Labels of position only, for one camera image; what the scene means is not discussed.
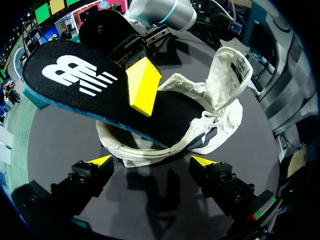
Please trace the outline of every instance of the white logo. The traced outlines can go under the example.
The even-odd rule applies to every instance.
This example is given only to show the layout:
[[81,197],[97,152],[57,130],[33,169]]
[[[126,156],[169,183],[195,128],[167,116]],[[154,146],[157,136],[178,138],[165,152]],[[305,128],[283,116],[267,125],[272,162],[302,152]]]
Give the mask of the white logo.
[[[96,76],[97,67],[76,56],[72,56],[72,55],[61,56],[56,60],[56,63],[57,64],[51,64],[46,66],[42,70],[42,75],[48,79],[51,79],[65,86],[70,86],[72,83],[76,83],[80,81],[80,86],[96,92],[101,92],[102,90],[100,88],[92,84],[106,88],[107,85],[105,83],[112,84],[113,83],[112,80],[118,80],[118,78],[116,78],[115,76],[111,75],[108,72],[103,72],[102,75]],[[70,67],[70,64],[74,64],[77,66],[72,68]],[[88,94],[93,97],[96,95],[95,93],[87,89],[84,89],[82,87],[79,88],[80,92]]]

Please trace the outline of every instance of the white sneaker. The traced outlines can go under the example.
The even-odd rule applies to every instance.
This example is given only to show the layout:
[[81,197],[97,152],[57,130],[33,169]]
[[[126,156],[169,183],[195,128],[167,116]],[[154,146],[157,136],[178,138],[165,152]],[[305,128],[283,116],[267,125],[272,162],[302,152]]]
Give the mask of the white sneaker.
[[162,148],[135,133],[97,120],[100,141],[127,168],[155,164],[180,152],[208,154],[220,147],[241,124],[243,108],[237,98],[252,74],[252,66],[239,51],[222,47],[213,58],[206,83],[194,83],[175,73],[158,88],[182,93],[205,109],[201,118],[192,120],[177,144]]

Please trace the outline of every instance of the insole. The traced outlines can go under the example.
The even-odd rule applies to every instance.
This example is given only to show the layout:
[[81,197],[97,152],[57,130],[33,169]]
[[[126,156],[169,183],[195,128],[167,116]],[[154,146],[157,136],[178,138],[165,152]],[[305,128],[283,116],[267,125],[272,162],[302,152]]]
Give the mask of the insole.
[[106,9],[93,13],[79,29],[82,44],[109,55],[124,40],[136,34],[130,23],[116,10]]
[[161,147],[180,141],[204,111],[179,92],[158,91],[152,116],[144,116],[129,105],[122,67],[67,40],[39,46],[25,62],[23,78],[31,94],[44,102],[134,132]]

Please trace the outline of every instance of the round table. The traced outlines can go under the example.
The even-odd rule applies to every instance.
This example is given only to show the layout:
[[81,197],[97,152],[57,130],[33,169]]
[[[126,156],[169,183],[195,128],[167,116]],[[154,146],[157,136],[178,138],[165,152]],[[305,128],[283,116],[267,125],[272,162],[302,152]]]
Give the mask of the round table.
[[[154,60],[161,83],[174,73],[204,82],[215,51],[189,32],[175,35]],[[279,162],[268,120],[249,89],[239,97],[243,106],[240,127],[221,147],[204,156],[225,161],[255,194],[276,192]],[[47,191],[71,172],[76,162],[108,155],[100,146],[96,120],[49,105],[37,110],[28,146],[29,180]],[[119,239],[218,239],[229,229],[213,199],[206,199],[189,174],[191,154],[156,165],[125,168],[114,161],[114,174],[98,198],[93,197],[80,216],[93,231]]]

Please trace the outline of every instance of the sneaker tongue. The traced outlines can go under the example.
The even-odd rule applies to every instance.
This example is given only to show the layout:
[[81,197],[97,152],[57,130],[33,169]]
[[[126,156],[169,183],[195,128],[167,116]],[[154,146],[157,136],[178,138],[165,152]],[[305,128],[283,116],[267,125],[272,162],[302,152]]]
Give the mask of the sneaker tongue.
[[205,99],[220,110],[231,104],[244,91],[253,68],[239,51],[221,47],[215,53],[206,80]]

